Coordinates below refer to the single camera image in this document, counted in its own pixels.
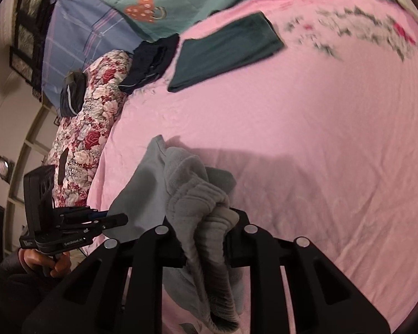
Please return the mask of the person's left hand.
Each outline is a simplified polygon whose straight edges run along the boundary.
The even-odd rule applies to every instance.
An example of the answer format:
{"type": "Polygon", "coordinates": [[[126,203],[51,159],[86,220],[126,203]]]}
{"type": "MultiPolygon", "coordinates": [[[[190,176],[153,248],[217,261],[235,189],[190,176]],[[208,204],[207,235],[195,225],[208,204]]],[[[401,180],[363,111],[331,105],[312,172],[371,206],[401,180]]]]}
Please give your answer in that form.
{"type": "Polygon", "coordinates": [[[18,257],[27,273],[47,268],[51,277],[63,277],[71,272],[70,252],[63,252],[58,259],[52,259],[35,249],[19,249],[18,257]]]}

